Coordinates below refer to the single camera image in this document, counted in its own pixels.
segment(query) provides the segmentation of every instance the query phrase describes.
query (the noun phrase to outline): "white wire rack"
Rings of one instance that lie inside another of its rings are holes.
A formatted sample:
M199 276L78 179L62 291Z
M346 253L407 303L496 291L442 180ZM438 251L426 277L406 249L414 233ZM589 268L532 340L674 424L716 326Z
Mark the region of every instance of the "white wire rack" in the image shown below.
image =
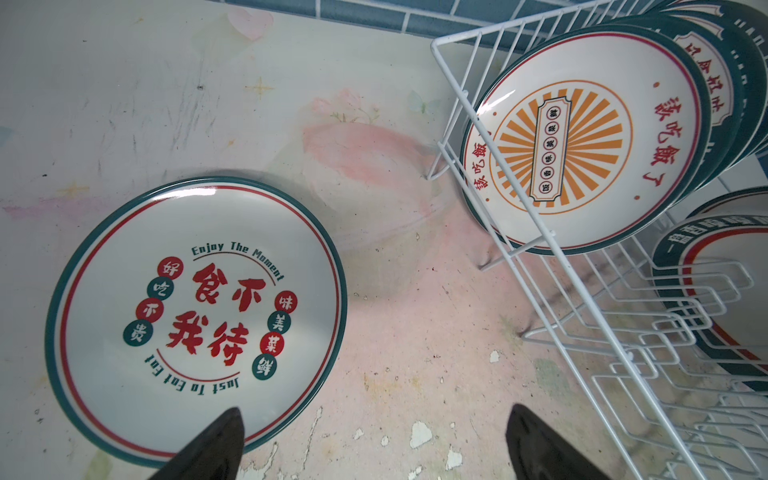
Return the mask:
M473 108L479 95L516 52L525 53L576 28L641 13L652 3L594 0L525 18L513 15L508 22L434 40L432 52L456 100L428 180L450 170L485 229L493 232L495 221L475 187L464 181L457 154L469 119L493 158L503 159ZM508 51L498 47L504 35L514 35ZM494 46L481 48L489 36L495 38ZM463 71L454 72L440 48L456 42L474 46ZM626 460L627 477L765 478L768 402L763 390L768 390L768 377L763 372L768 367L744 355L745 346L720 345L712 334L712 318L725 313L730 303L740 299L741 290L753 285L747 270L730 262L728 276L675 276L697 277L697 285L712 286L697 287L694 297L665 298L665 304L657 295L663 287L654 287L655 265L647 246L671 225L670 219L662 217L603 250L566 257L555 240L556 232L546 227L507 163L498 164L541 236L514 248L491 234L501 256L481 269L507 263L541 321L523 339L559 350ZM551 248L551 257L525 252L543 244ZM670 302L686 308L670 308ZM727 358L711 359L697 342L711 351L728 353ZM734 374L741 366L749 369L743 375Z

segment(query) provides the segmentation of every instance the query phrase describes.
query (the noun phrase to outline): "white plate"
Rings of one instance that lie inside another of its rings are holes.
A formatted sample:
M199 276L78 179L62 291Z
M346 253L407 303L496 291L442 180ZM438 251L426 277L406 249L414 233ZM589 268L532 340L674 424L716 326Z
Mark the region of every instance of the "white plate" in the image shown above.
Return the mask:
M688 217L702 214L768 214L768 187L754 187L721 195L706 202L690 213Z
M336 249L309 211L250 180L186 180L75 252L48 312L48 374L80 431L130 462L162 465L232 406L250 450L318 391L345 318Z
M478 114L565 253L615 243L677 200L710 124L694 61L670 39L629 25L566 34L520 58ZM462 154L496 227L517 245L538 237L473 124Z
M687 298L696 298L707 305L713 325L696 331L697 345L711 358L721 360L721 366L734 375L763 377L766 366L743 363L745 359L768 359L768 215L708 214L686 219L667 232L654 249L657 266L656 286L670 311L693 316L700 312L692 309L675 310L690 306ZM749 272L754 286L741 290L740 300L732 286L718 273L725 273L736 285L746 286L748 279L733 264L717 263L728 260L741 262ZM669 276L686 276L682 280ZM725 313L713 302L703 287L714 288L726 302ZM691 326L702 326L701 317L690 320ZM755 390L765 391L768 382L747 382Z

